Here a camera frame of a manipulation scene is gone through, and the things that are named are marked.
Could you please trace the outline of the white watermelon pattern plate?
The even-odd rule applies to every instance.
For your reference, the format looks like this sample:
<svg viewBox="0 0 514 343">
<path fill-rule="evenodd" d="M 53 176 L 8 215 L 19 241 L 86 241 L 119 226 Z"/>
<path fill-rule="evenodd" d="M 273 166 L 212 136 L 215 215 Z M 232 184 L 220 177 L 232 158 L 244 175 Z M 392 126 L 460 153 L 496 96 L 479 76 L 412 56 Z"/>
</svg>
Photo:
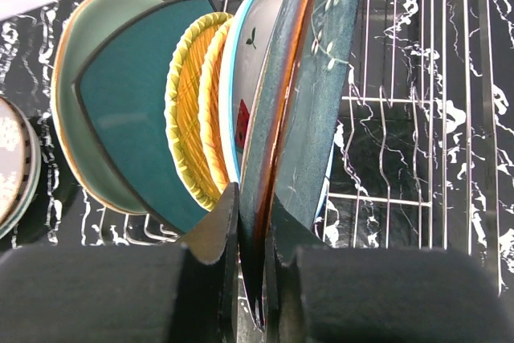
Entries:
<svg viewBox="0 0 514 343">
<path fill-rule="evenodd" d="M 222 151 L 230 181 L 239 182 L 243 148 L 250 132 L 250 113 L 264 56 L 283 0 L 243 0 L 232 19 L 223 50 L 218 117 Z M 331 160 L 331 123 L 322 116 L 314 94 L 314 65 L 307 69 L 294 92 L 296 108 L 288 123 L 283 164 L 276 194 L 287 210 L 306 227 L 320 213 L 327 194 Z"/>
</svg>

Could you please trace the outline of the teal square plate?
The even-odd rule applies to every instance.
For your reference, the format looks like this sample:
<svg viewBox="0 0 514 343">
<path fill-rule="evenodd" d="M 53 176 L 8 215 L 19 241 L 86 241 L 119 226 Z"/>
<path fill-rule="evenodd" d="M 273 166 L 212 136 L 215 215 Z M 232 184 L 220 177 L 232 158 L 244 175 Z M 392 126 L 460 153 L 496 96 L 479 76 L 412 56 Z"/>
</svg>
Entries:
<svg viewBox="0 0 514 343">
<path fill-rule="evenodd" d="M 169 0 L 128 20 L 86 59 L 72 87 L 98 148 L 153 217 L 190 231 L 207 211 L 178 177 L 165 135 L 169 63 L 186 28 L 211 0 Z"/>
</svg>

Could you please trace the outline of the white blue striped plate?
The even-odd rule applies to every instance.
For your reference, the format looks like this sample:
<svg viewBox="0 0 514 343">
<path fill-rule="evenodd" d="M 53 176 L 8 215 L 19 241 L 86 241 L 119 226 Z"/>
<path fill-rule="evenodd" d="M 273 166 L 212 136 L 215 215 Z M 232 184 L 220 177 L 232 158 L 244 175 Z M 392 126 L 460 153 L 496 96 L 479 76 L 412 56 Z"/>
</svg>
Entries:
<svg viewBox="0 0 514 343">
<path fill-rule="evenodd" d="M 42 164 L 39 139 L 31 125 L 28 125 L 28 131 L 30 134 L 31 146 L 31 164 L 28 174 L 28 184 L 22 193 L 20 203 L 12 210 L 7 219 L 1 224 L 2 238 L 18 224 L 20 219 L 26 213 L 39 184 L 39 176 Z"/>
</svg>

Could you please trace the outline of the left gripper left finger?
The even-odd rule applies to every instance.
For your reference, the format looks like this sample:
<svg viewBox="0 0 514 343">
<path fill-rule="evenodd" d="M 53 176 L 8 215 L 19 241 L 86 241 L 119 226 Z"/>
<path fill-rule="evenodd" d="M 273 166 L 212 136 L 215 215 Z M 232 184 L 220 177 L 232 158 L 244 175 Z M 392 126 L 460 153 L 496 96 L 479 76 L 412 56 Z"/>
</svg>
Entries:
<svg viewBox="0 0 514 343">
<path fill-rule="evenodd" d="M 239 188 L 174 243 L 1 256 L 4 342 L 233 342 Z"/>
</svg>

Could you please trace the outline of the orange woven basket plate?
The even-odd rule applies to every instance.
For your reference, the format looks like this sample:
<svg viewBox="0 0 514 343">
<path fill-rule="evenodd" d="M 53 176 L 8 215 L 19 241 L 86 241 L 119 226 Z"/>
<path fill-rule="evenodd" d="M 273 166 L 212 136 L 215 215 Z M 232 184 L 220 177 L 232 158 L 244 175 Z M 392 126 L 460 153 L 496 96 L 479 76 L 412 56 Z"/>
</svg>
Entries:
<svg viewBox="0 0 514 343">
<path fill-rule="evenodd" d="M 228 185 L 229 178 L 221 144 L 218 92 L 222 55 L 232 18 L 233 15 L 228 14 L 228 19 L 216 30 L 207 48 L 201 67 L 198 95 L 198 120 L 202 150 L 215 190 L 220 194 Z"/>
</svg>

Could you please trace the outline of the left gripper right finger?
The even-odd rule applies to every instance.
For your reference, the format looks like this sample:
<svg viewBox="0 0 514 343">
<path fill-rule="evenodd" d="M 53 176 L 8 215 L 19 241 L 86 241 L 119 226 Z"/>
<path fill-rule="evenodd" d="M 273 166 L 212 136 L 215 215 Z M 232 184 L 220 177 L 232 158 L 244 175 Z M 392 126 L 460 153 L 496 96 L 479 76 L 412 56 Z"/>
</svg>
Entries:
<svg viewBox="0 0 514 343">
<path fill-rule="evenodd" d="M 441 249 L 335 249 L 274 201 L 268 342 L 499 342 L 502 305 L 478 264 Z"/>
</svg>

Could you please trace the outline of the yellow woven pattern plate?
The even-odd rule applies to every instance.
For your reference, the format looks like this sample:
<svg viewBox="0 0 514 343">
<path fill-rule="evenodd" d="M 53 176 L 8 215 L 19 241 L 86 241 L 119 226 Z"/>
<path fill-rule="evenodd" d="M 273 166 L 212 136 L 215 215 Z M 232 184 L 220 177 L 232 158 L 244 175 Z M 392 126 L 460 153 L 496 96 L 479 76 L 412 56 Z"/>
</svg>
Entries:
<svg viewBox="0 0 514 343">
<path fill-rule="evenodd" d="M 214 209 L 220 193 L 210 176 L 200 139 L 198 95 L 204 56 L 216 30 L 228 19 L 213 12 L 196 19 L 180 38 L 169 63 L 165 86 L 165 135 L 182 183 L 205 210 Z"/>
</svg>

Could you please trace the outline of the dark blue glazed plate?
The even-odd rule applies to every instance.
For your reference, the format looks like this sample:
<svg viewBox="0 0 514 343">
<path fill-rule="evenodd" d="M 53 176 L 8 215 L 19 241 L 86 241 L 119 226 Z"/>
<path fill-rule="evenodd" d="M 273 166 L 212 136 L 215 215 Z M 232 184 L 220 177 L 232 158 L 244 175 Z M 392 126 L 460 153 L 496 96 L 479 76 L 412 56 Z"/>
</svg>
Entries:
<svg viewBox="0 0 514 343">
<path fill-rule="evenodd" d="M 239 250 L 252 318 L 264 324 L 264 241 L 286 210 L 316 216 L 359 0 L 283 0 L 259 74 L 243 153 Z"/>
</svg>

